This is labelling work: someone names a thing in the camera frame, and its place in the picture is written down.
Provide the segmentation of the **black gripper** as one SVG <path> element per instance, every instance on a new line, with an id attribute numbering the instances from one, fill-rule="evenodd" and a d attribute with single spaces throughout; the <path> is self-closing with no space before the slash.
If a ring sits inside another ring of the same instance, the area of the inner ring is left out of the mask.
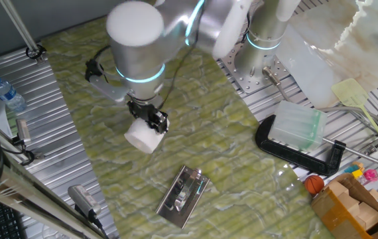
<path id="1" fill-rule="evenodd" d="M 152 104 L 140 105 L 136 101 L 130 100 L 127 106 L 134 118 L 148 120 L 148 125 L 157 133 L 166 133 L 168 131 L 168 115 L 165 112 L 158 111 Z"/>

